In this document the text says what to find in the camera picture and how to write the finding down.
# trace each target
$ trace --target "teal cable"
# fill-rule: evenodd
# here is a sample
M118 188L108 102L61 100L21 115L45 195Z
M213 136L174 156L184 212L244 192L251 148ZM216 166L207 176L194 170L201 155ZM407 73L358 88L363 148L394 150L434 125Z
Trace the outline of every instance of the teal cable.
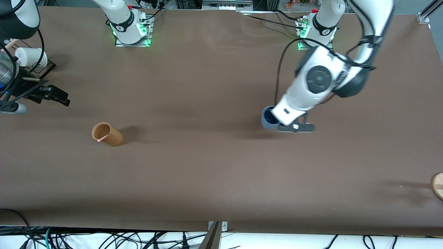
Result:
M46 249L50 249L49 248L49 230L51 228L49 227L48 230L46 230L46 236L45 236L45 242L46 242Z

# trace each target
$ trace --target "round wooden object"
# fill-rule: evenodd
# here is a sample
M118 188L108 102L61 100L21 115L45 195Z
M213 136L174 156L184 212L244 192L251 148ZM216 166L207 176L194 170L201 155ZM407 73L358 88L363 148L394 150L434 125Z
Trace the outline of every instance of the round wooden object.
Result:
M443 173L438 173L432 178L432 191L443 201Z

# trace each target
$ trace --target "white floor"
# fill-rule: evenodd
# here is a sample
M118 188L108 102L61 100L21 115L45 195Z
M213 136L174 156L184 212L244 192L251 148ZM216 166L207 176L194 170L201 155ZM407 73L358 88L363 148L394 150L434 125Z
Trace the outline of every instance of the white floor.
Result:
M187 237L192 237L204 233L186 233ZM143 241L148 241L153 233L140 233ZM73 249L98 249L102 242L109 237L108 234L76 235L69 236L66 242ZM264 234L264 233L223 233L220 249L323 249L328 246L333 235L300 235L300 234ZM394 237L371 236L376 249L391 249ZM171 232L163 235L158 241L182 240L181 232ZM0 249L18 249L26 241L24 236L0 236ZM192 249L198 248L203 241L203 237L189 240ZM46 249L40 244L38 249ZM159 249L168 249L174 244L159 244ZM33 244L28 243L27 249L32 249ZM111 243L108 249L114 249L115 244ZM120 249L136 249L136 244L125 242ZM340 235L331 249L365 249L362 236ZM442 249L443 239L440 238L417 238L399 237L395 249Z

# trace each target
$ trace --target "table surface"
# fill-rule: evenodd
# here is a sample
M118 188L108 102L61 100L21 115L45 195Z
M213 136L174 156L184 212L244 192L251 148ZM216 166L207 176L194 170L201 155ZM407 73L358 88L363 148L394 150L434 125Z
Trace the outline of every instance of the table surface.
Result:
M35 226L442 235L443 67L427 25L395 16L361 94L310 112L312 134L263 130L294 30L233 11L168 10L149 48L114 47L98 8L40 8L47 78L71 105L1 116L0 207ZM276 14L261 14L290 23ZM344 15L335 49L361 34ZM36 37L30 41L34 46ZM304 52L283 62L282 91ZM126 143L97 143L98 122ZM5 213L0 223L18 224Z

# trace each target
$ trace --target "wooden cup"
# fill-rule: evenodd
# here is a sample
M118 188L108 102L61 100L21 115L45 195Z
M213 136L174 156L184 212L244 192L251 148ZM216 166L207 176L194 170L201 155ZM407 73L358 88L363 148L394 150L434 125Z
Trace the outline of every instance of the wooden cup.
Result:
M117 147L123 143L123 134L106 122L98 123L92 128L92 137L112 147Z

